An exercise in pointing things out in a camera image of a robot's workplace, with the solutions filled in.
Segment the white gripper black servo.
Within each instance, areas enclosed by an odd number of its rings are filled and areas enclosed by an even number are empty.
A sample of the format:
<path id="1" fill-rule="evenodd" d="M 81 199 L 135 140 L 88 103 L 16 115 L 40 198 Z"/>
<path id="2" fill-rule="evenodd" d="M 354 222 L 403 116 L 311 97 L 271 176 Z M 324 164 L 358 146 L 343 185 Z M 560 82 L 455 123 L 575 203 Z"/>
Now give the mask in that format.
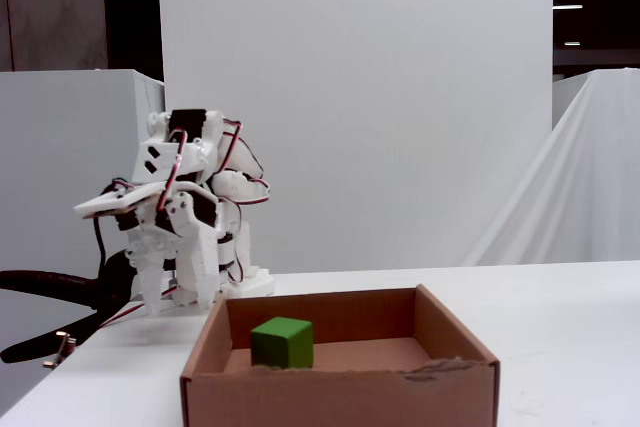
<path id="1" fill-rule="evenodd" d="M 160 313 L 164 260 L 176 260 L 174 303 L 209 310 L 220 287 L 217 199 L 198 189 L 179 190 L 160 207 L 158 192 L 133 189 L 121 200 L 117 223 L 128 245 L 120 254 L 137 272 L 146 313 Z"/>

